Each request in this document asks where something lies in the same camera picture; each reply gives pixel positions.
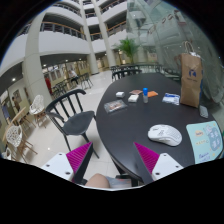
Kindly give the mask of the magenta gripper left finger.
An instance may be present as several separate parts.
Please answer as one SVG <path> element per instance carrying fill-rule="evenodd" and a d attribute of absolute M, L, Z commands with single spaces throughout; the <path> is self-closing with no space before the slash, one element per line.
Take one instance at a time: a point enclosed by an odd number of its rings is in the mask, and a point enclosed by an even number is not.
<path fill-rule="evenodd" d="M 81 184 L 92 152 L 93 143 L 88 142 L 67 154 L 59 152 L 42 169 L 75 184 Z"/>

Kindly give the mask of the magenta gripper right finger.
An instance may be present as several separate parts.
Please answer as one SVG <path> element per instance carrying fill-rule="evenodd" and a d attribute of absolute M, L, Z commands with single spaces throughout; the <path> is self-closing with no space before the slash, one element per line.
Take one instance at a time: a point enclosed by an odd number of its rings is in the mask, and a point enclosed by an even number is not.
<path fill-rule="evenodd" d="M 167 153 L 157 154 L 139 143 L 134 143 L 134 145 L 136 147 L 136 163 L 144 184 L 149 184 L 183 169 L 183 166 Z"/>

